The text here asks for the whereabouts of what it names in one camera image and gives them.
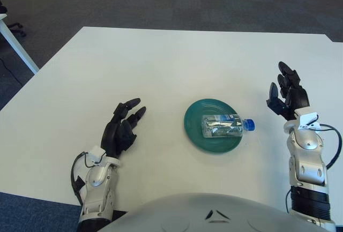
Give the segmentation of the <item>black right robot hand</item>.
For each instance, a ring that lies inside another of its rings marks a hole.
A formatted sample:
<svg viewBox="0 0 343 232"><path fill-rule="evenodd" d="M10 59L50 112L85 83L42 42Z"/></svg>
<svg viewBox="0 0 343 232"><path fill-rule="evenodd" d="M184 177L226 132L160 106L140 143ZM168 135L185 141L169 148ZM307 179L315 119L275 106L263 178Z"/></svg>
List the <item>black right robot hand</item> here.
<svg viewBox="0 0 343 232"><path fill-rule="evenodd" d="M280 74L278 74L277 85L271 83L267 106L277 115L281 115L286 121L295 120L295 110L309 107L309 99L306 90L300 85L300 77L296 70L292 70L286 63L279 62ZM280 92L284 101L278 98Z"/></svg>

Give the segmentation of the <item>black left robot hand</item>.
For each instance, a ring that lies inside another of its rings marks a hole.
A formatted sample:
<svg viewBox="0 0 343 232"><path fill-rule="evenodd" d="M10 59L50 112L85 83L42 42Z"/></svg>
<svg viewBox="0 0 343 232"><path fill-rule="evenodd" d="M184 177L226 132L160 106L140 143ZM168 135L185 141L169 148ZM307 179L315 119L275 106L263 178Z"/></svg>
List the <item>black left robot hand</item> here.
<svg viewBox="0 0 343 232"><path fill-rule="evenodd" d="M137 138L133 129L143 117L146 107L142 107L127 117L129 110L139 105L140 98L119 103L113 112L112 119L105 127L101 139L101 148L105 150L108 157L118 159L123 151L126 151Z"/></svg>

